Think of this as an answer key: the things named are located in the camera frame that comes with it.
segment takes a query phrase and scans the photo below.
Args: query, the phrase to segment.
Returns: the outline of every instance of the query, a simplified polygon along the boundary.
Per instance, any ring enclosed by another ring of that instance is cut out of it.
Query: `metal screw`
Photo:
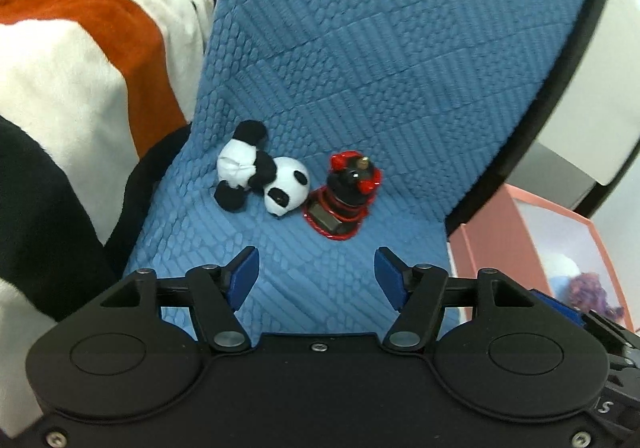
[[[66,436],[60,432],[49,432],[45,441],[51,448],[65,448],[66,446]]]
[[[360,157],[360,159],[356,162],[356,167],[358,170],[366,170],[369,168],[369,158],[368,157]]]
[[[588,432],[578,432],[571,439],[571,446],[573,448],[587,448],[591,444],[591,434]]]
[[[411,331],[399,331],[389,336],[389,342],[393,346],[400,348],[415,347],[420,343],[420,336]]]
[[[213,337],[220,347],[239,347],[244,343],[244,335],[236,331],[222,331]]]
[[[314,343],[311,345],[311,350],[314,352],[326,352],[329,350],[329,346],[325,343]]]

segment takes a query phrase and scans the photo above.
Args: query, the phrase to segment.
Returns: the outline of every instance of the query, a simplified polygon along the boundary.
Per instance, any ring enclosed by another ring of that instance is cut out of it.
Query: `panda head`
[[[301,205],[309,195],[309,172],[300,161],[290,157],[274,158],[276,179],[264,187],[264,206],[281,217]]]

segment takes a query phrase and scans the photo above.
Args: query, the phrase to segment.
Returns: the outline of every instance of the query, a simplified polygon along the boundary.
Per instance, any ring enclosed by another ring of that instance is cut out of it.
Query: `blue fabric seat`
[[[374,251],[449,269],[444,219],[512,133],[583,0],[218,0],[191,136],[154,197],[127,272],[181,276],[258,247],[238,317],[261,332],[385,333],[397,314]],[[257,195],[240,214],[211,197],[216,157],[242,119],[270,132],[318,187],[328,157],[368,154],[385,179],[360,233],[327,240]],[[184,309],[165,319],[190,329]],[[457,324],[455,312],[445,328]]]

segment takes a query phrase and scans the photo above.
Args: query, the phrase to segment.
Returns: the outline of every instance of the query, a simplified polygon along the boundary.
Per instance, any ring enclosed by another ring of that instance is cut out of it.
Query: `panda eye patch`
[[[271,188],[267,193],[267,196],[272,198],[273,201],[281,208],[286,208],[289,205],[289,195],[283,192],[280,188]]]
[[[303,186],[306,186],[308,184],[308,182],[309,182],[309,180],[306,178],[306,175],[303,174],[302,172],[299,172],[298,170],[293,172],[293,176]]]

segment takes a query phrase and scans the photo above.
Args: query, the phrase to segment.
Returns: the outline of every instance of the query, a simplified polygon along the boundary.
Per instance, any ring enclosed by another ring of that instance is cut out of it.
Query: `red and black figurine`
[[[331,157],[325,186],[311,192],[303,205],[306,221],[332,240],[353,237],[382,182],[382,171],[363,154],[347,151]]]

